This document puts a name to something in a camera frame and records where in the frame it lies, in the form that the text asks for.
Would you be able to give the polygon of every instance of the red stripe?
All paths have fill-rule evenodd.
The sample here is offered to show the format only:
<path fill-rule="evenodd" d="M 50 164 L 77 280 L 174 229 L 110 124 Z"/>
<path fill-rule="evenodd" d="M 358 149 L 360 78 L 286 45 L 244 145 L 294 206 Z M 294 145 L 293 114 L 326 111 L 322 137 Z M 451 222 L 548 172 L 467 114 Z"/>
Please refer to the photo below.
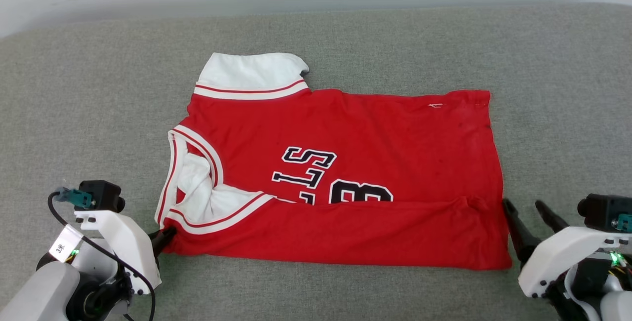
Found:
<path fill-rule="evenodd" d="M 213 170 L 215 171 L 215 181 L 213 182 L 213 186 L 217 186 L 217 181 L 219 180 L 219 172 L 217 172 L 217 164 L 215 163 L 215 160 L 213 159 L 212 154 L 210 154 L 210 152 L 206 149 L 206 147 L 203 144 L 201 144 L 198 141 L 194 140 L 191 136 L 185 134 L 184 132 L 182 132 L 180 130 L 173 129 L 173 131 L 181 134 L 182 136 L 187 137 L 192 142 L 197 143 L 197 145 L 199 145 L 199 147 L 201 147 L 201 149 L 203 149 L 204 152 L 206 152 L 206 154 L 208 154 L 208 157 L 210 158 L 210 161 L 213 163 Z"/>
<path fill-rule="evenodd" d="M 246 204 L 244 204 L 244 206 L 242 206 L 239 210 L 235 211 L 235 213 L 233 213 L 232 215 L 230 215 L 230 216 L 228 216 L 228 217 L 224 217 L 224 218 L 222 218 L 221 220 L 217 220 L 217 221 L 214 221 L 214 222 L 208 222 L 208 224 L 203 224 L 203 225 L 194 225 L 194 224 L 190 224 L 190 223 L 187 221 L 187 218 L 184 216 L 184 214 L 183 214 L 183 213 L 181 213 L 180 211 L 177 211 L 177 210 L 174 210 L 174 209 L 170 209 L 169 211 L 174 212 L 174 213 L 177 213 L 178 215 L 180 215 L 181 217 L 183 217 L 183 218 L 184 218 L 184 220 L 185 220 L 185 223 L 186 223 L 188 226 L 191 226 L 191 227 L 207 227 L 207 226 L 212 226 L 212 225 L 215 225 L 215 224 L 219 224 L 220 222 L 224 222 L 224 221 L 226 221 L 226 220 L 229 220 L 230 218 L 233 218 L 235 215 L 237 215 L 238 213 L 242 212 L 242 211 L 243 211 L 243 209 L 245 209 L 245 208 L 246 208 L 246 207 L 248 207 L 250 204 L 252 204 L 252 203 L 253 203 L 253 201 L 255 201 L 255 200 L 259 199 L 259 198 L 260 198 L 260 197 L 262 197 L 263 195 L 265 195 L 265 193 L 261 193 L 261 194 L 257 195 L 255 198 L 253 198 L 252 200 L 250 200 L 249 202 L 246 202 Z"/>
<path fill-rule="evenodd" d="M 164 203 L 167 200 L 167 193 L 169 191 L 169 184 L 171 183 L 171 179 L 173 178 L 173 173 L 176 171 L 176 160 L 178 159 L 178 148 L 176 147 L 176 140 L 171 138 L 173 143 L 173 162 L 171 164 L 171 174 L 167 179 L 167 183 L 164 186 L 164 195 L 162 195 L 162 202 L 160 205 L 160 212 L 158 213 L 158 223 L 162 222 L 162 211 L 164 209 Z"/>
<path fill-rule="evenodd" d="M 196 87 L 201 87 L 202 89 L 207 89 L 211 91 L 219 91 L 220 93 L 257 94 L 257 93 L 275 93 L 277 91 L 290 89 L 294 85 L 300 84 L 302 82 L 305 82 L 305 80 L 299 80 L 299 81 L 293 82 L 292 84 L 288 86 L 280 87 L 279 89 L 271 89 L 271 90 L 226 90 L 226 89 L 215 89 L 214 87 L 209 87 L 209 86 L 200 85 L 200 84 L 196 84 Z"/>

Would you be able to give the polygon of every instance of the teal connector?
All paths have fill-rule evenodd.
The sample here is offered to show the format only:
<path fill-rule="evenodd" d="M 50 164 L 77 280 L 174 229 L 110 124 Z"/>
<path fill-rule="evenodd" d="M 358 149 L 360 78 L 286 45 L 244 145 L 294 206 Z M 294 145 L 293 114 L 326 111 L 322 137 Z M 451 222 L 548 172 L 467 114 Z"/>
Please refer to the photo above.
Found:
<path fill-rule="evenodd" d="M 632 233 L 632 215 L 627 215 L 625 213 L 619 215 L 617 229 L 625 233 Z"/>
<path fill-rule="evenodd" d="M 92 208 L 92 195 L 85 191 L 77 189 L 59 188 L 59 195 L 57 195 L 57 201 L 69 201 L 71 204 L 77 207 L 85 208 L 86 210 Z"/>

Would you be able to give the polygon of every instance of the robotic arm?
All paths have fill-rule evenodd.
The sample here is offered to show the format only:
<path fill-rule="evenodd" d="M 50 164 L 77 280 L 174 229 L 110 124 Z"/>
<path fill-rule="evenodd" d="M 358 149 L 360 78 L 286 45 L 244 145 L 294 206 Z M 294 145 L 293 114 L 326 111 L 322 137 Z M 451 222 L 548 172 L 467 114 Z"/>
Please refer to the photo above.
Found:
<path fill-rule="evenodd" d="M 83 242 L 67 258 L 59 258 L 75 246 L 57 242 L 38 263 L 36 273 L 0 313 L 0 321 L 103 321 L 109 314 L 122 314 L 136 296 L 152 298 L 160 285 L 158 255 L 175 230 L 145 234 L 129 217 L 120 215 L 125 201 L 120 187 L 106 181 L 83 181 L 78 190 L 65 188 L 52 193 L 49 206 L 65 230 Z M 52 201 L 75 205 L 81 230 L 96 230 L 103 238 L 89 239 L 66 225 Z"/>
<path fill-rule="evenodd" d="M 632 259 L 616 250 L 630 241 L 632 198 L 588 195 L 578 204 L 586 227 L 569 226 L 537 201 L 555 233 L 544 241 L 528 231 L 512 202 L 503 206 L 526 296 L 546 299 L 562 321 L 632 319 Z"/>

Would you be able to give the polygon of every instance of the red jersey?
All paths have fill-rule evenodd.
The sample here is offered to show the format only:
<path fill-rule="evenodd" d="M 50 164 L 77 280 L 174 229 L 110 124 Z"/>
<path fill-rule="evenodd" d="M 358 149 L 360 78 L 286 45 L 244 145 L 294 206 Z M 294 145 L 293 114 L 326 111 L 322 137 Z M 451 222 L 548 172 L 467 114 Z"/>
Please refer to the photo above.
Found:
<path fill-rule="evenodd" d="M 310 91 L 298 56 L 215 53 L 169 132 L 156 221 L 181 254 L 511 265 L 487 91 Z"/>

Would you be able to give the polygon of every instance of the white label tag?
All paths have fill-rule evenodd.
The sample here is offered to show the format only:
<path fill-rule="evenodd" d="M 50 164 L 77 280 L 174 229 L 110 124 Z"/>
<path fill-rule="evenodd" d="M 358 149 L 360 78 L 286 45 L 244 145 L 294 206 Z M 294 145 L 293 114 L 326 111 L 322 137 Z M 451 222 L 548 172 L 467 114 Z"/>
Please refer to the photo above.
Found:
<path fill-rule="evenodd" d="M 79 231 L 70 225 L 66 225 L 55 240 L 55 243 L 48 250 L 48 253 L 57 258 L 59 262 L 65 262 L 70 253 L 73 252 L 73 249 L 81 242 L 81 237 L 83 235 Z"/>

